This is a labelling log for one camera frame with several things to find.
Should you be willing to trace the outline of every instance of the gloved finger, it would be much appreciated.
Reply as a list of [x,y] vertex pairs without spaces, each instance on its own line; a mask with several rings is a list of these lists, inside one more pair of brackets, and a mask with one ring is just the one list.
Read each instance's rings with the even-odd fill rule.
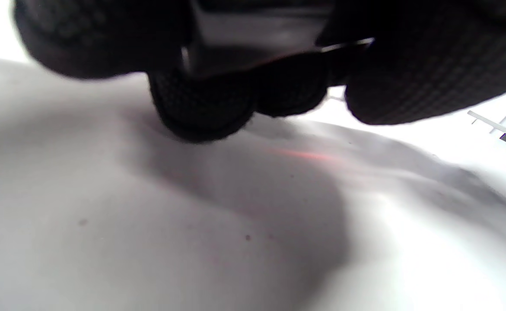
[[468,3],[395,3],[347,85],[348,107],[360,121],[413,122],[506,92],[506,20]]
[[255,111],[276,117],[311,110],[326,94],[328,68],[322,54],[302,54],[209,79],[178,70],[148,75],[163,123],[184,140],[204,142],[233,134]]
[[326,95],[330,79],[328,63],[320,53],[287,57],[251,74],[257,80],[257,112],[271,117],[312,110]]
[[343,85],[366,47],[287,57],[255,70],[257,112],[271,117],[304,114],[318,106],[329,86]]
[[186,40],[178,0],[16,0],[15,21],[30,55],[78,78],[171,70]]
[[237,132],[258,104],[250,73],[193,80],[178,70],[148,72],[153,103],[164,125],[194,143],[219,140]]

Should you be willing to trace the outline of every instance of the gloved hand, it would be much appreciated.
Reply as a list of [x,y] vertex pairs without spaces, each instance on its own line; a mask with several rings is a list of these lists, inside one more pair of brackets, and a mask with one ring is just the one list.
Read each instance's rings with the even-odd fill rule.
[[183,0],[16,0],[28,51],[81,79],[145,71],[154,104],[178,136],[202,142],[239,130],[254,112],[302,114],[346,84],[366,124],[401,124],[506,92],[506,0],[336,0],[324,44],[375,38],[194,81],[177,68],[189,40]]

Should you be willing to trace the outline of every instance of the white object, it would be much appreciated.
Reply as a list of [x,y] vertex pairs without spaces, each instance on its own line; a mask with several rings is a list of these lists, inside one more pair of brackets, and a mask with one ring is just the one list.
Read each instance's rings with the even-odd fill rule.
[[192,146],[142,75],[0,61],[0,311],[506,311],[506,169],[439,157],[261,116]]

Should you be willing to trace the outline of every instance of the black glove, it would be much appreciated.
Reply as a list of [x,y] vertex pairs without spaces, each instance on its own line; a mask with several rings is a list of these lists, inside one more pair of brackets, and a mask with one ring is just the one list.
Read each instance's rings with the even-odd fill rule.
[[103,78],[145,71],[168,128],[193,142],[224,138],[253,112],[302,114],[328,86],[347,85],[367,124],[401,124],[506,92],[506,0],[336,0],[323,45],[242,73],[193,81],[179,70],[189,41],[183,0],[17,0],[28,51],[63,75]]

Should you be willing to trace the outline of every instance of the white surface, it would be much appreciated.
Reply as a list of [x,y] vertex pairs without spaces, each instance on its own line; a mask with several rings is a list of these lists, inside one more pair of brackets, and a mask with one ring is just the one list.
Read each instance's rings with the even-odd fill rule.
[[506,198],[446,154],[264,117],[190,146],[141,75],[0,61],[0,311],[506,310]]

